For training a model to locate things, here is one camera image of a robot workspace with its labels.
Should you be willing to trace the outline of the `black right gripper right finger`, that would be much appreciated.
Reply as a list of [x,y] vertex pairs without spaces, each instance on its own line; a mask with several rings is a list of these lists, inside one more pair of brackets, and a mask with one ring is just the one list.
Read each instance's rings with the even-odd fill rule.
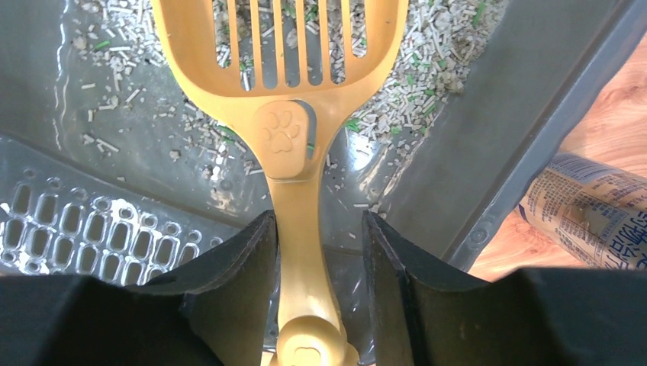
[[646,274],[518,268],[494,282],[362,216],[379,365],[644,365]]

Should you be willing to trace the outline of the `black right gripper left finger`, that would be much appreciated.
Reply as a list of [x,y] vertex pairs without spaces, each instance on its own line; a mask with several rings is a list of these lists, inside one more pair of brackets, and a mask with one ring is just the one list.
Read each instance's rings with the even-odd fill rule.
[[275,215],[144,285],[1,279],[3,365],[258,365],[275,290]]

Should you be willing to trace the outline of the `yellow litter scoop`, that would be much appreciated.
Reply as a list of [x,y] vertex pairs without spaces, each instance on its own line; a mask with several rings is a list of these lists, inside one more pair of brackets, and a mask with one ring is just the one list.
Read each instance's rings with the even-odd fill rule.
[[[352,45],[352,11],[340,2],[340,29],[328,2],[317,4],[319,40],[307,40],[305,3],[295,18],[282,3],[264,22],[257,1],[249,20],[227,4],[227,27],[210,1],[154,1],[154,21],[169,68],[186,96],[239,136],[259,161],[278,227],[280,292],[276,365],[356,365],[320,240],[320,184],[329,149],[351,113],[390,74],[407,22],[406,1],[367,1],[368,47]],[[241,82],[241,26],[249,29],[252,86]]]

